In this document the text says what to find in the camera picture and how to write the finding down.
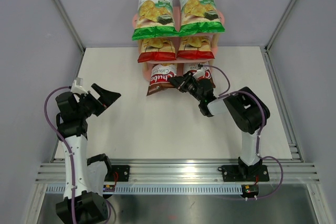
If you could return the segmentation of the brown chips bag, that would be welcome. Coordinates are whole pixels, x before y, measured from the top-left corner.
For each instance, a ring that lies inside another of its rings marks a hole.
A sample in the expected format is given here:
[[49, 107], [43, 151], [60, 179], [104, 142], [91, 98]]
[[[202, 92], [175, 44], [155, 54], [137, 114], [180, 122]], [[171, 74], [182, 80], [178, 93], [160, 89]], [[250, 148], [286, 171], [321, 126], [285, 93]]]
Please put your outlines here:
[[[208, 62], [204, 62], [204, 63], [184, 63], [183, 74], [186, 74], [186, 73], [192, 73], [193, 74], [194, 72], [197, 71], [197, 65], [198, 64], [208, 65]], [[199, 79], [196, 79], [196, 80], [203, 80], [203, 79], [204, 80], [205, 79], [209, 80], [213, 88], [216, 87], [216, 85], [213, 81], [212, 73], [211, 73], [209, 67], [207, 67], [206, 77], [205, 78], [199, 78]]]
[[169, 78], [177, 76], [177, 64], [166, 63], [166, 64], [156, 64], [151, 70], [151, 76], [149, 81], [149, 87], [147, 91], [147, 96], [154, 93], [174, 88], [169, 82]]

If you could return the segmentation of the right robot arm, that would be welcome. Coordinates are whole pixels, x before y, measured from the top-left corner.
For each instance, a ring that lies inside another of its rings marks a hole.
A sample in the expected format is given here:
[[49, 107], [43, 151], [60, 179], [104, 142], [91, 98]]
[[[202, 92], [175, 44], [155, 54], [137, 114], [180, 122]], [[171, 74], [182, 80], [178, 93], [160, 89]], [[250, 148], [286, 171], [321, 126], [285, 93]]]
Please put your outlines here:
[[170, 84], [180, 92], [187, 92], [199, 102], [200, 112], [213, 117], [228, 112], [241, 131], [242, 149], [236, 165], [217, 168], [224, 182], [268, 182], [267, 166], [259, 153], [260, 134], [270, 117], [267, 106], [248, 87], [222, 97], [214, 96], [208, 79], [197, 80], [191, 73], [169, 77]]

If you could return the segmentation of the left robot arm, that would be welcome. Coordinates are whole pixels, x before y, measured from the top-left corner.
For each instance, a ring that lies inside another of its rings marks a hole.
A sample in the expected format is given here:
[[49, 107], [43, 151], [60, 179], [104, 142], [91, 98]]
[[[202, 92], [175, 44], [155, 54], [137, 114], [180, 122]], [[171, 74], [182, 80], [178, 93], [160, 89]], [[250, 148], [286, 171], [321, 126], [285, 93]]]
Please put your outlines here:
[[87, 158], [87, 118], [102, 114], [121, 94], [95, 83], [92, 88], [98, 98], [79, 87], [56, 97], [57, 134], [66, 168], [64, 199], [56, 204], [56, 214], [63, 223], [100, 223], [109, 218], [102, 188], [113, 176], [113, 167], [105, 154]]

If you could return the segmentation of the green chips bag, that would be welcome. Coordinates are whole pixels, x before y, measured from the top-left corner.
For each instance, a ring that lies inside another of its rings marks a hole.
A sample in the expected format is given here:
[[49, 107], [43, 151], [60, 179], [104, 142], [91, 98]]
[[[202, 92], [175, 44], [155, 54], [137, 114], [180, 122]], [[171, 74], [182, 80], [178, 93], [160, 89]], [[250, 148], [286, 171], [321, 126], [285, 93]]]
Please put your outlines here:
[[173, 0], [139, 0], [133, 40], [176, 37]]
[[215, 0], [180, 0], [179, 36], [223, 33]]

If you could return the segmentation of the red chips bag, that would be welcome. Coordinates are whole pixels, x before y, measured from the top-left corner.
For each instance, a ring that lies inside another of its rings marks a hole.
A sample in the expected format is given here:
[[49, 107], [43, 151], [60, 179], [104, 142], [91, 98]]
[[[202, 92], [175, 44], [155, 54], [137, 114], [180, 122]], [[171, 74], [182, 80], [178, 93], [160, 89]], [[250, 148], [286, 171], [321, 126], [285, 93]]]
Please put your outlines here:
[[177, 57], [189, 60], [215, 58], [207, 36], [182, 37]]
[[148, 61], [173, 61], [175, 46], [168, 38], [147, 38], [142, 40], [138, 63]]

